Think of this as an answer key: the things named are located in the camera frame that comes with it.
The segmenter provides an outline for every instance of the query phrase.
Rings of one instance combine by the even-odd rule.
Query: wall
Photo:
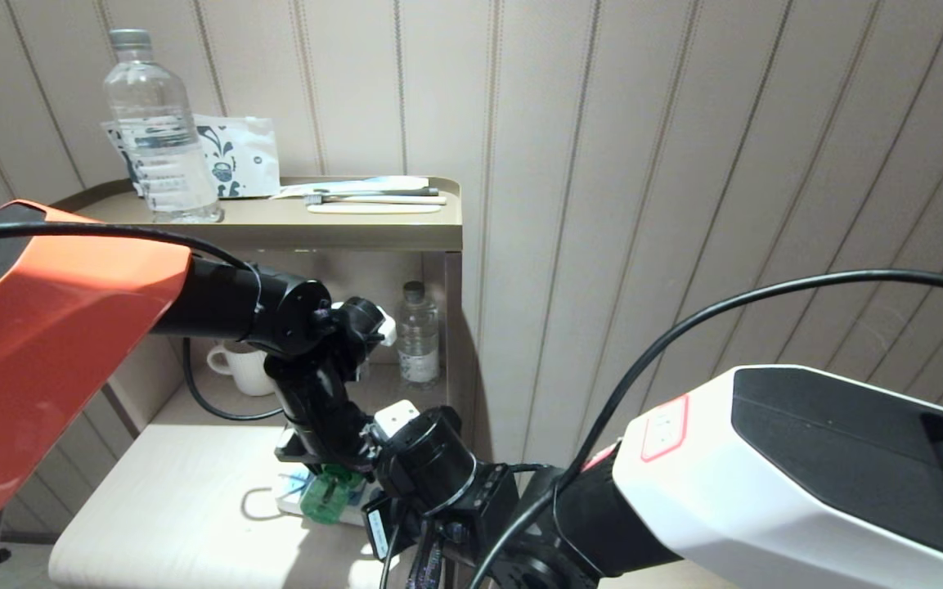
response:
[[[281,172],[449,176],[480,447],[561,462],[677,318],[756,285],[943,271],[943,0],[0,0],[0,204],[120,178],[106,30],[195,110],[276,121]],[[856,285],[730,313],[639,411],[741,362],[943,402],[943,292]]]

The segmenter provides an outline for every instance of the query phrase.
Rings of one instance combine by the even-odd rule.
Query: bottle cap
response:
[[[413,280],[402,285],[402,295],[408,303],[424,302],[424,283]]]
[[[113,29],[111,46],[119,49],[150,49],[150,34],[144,29]]]

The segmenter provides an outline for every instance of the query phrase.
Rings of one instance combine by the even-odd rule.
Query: small water bottle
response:
[[[396,317],[397,351],[402,379],[416,388],[438,381],[438,306],[424,292],[423,282],[407,282]]]
[[[119,64],[104,90],[155,223],[222,220],[184,82],[155,63],[146,30],[117,29],[110,37]]]

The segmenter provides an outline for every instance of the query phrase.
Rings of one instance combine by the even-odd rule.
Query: bottle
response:
[[[399,328],[399,368],[402,379],[416,388],[438,380],[438,307],[424,292],[423,282],[407,282],[396,317]]]
[[[155,63],[146,30],[117,29],[110,37],[119,64],[104,90],[155,223],[217,223],[224,211],[184,82]]]

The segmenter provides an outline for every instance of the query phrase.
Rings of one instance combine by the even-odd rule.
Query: red outline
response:
[[[649,436],[649,422],[652,421],[652,418],[650,417],[650,419],[646,421],[646,429],[642,433],[642,452],[640,453],[640,458],[642,458],[643,462],[652,462],[653,460],[657,460],[661,456],[670,454],[670,452],[674,452],[678,450],[678,448],[681,447],[681,443],[685,441],[685,431],[687,431],[687,429],[689,428],[689,395],[688,394],[681,395],[680,398],[670,400],[670,402],[664,403],[664,405],[657,407],[657,409],[661,409],[661,407],[666,407],[669,405],[674,405],[674,403],[677,403],[677,402],[683,403],[683,410],[681,410],[681,437],[678,438],[678,441],[676,444],[671,445],[670,447],[667,447],[666,450],[664,450],[664,452],[660,452],[659,454],[654,454],[652,456],[646,456],[646,439]]]

